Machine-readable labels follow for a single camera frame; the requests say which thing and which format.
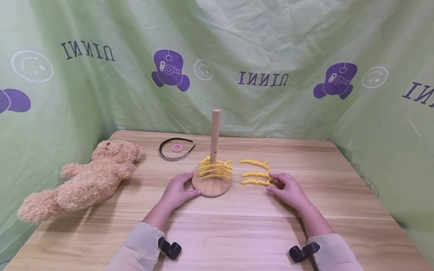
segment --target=child's hand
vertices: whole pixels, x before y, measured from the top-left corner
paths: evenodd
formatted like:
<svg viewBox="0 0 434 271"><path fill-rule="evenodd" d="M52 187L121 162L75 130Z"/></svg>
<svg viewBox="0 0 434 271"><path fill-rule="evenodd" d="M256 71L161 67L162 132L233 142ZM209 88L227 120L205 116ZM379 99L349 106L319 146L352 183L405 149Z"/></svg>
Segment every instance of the child's hand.
<svg viewBox="0 0 434 271"><path fill-rule="evenodd" d="M278 189L275 186L267 186L268 192L271 192L296 210L300 210L300 208L310 203L299 183L291 175L287 173L270 173L270 177L283 183L285 187Z"/></svg>
<svg viewBox="0 0 434 271"><path fill-rule="evenodd" d="M186 191L184 184L193 177L193 173L184 173L173 178L166 187L160 203L164 206L175 210L187 200L200 195L200 190Z"/></svg>

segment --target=beige sleeve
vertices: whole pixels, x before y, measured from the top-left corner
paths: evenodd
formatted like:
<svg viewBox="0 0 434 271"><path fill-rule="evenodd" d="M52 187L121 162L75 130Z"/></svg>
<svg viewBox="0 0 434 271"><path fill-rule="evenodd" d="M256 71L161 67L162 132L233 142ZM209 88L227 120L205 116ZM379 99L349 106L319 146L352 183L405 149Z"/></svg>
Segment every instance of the beige sleeve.
<svg viewBox="0 0 434 271"><path fill-rule="evenodd" d="M138 224L105 271L152 271L160 254L160 237L166 235L159 229L147 223Z"/></svg>
<svg viewBox="0 0 434 271"><path fill-rule="evenodd" d="M319 271L363 271L354 253L339 234L325 234L308 239L320 246L313 257Z"/></svg>

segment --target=table surface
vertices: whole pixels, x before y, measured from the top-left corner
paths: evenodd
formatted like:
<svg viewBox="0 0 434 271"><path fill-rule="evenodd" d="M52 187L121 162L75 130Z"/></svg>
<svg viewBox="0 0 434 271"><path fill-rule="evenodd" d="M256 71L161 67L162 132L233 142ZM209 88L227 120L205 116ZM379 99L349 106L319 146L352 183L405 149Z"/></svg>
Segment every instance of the table surface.
<svg viewBox="0 0 434 271"><path fill-rule="evenodd" d="M158 147L171 137L194 140L196 148L183 160L165 161ZM104 203L43 223L6 271L104 270L168 181L193 171L210 149L210 137L202 135L118 131L111 138L145 147L133 176ZM181 144L190 149L189 143ZM171 144L163 151L170 155ZM287 255L293 245L306 244L297 213L264 186L242 186L242 173L261 170L239 164L243 159L268 160L272 171L295 177L365 270L431 270L333 143L220 137L218 151L220 160L233 160L231 188L217 198L197 197L174 211L166 232L169 241L182 246L182 254L171 261L161 253L155 270L313 270L308 260L294 264Z"/></svg>

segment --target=wooden post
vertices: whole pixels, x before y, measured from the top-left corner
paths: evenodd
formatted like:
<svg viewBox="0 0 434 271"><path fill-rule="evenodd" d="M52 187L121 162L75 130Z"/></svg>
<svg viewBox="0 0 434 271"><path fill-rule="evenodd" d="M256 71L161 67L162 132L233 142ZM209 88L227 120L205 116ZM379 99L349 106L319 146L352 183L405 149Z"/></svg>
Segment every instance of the wooden post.
<svg viewBox="0 0 434 271"><path fill-rule="evenodd" d="M210 150L210 164L215 164L217 161L217 145L218 136L220 133L220 116L221 110L213 110L213 126L211 129L211 150Z"/></svg>

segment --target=pink hair tie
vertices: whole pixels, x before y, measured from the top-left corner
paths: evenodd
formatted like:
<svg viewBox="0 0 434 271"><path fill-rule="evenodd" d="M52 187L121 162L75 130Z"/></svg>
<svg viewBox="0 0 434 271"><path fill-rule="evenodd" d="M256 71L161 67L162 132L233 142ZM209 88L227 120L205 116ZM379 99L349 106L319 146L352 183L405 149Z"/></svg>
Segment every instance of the pink hair tie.
<svg viewBox="0 0 434 271"><path fill-rule="evenodd" d="M180 144L175 144L175 145L173 145L173 147L172 147L172 151L173 151L174 153L179 153L179 152L182 151L182 146L181 146Z"/></svg>

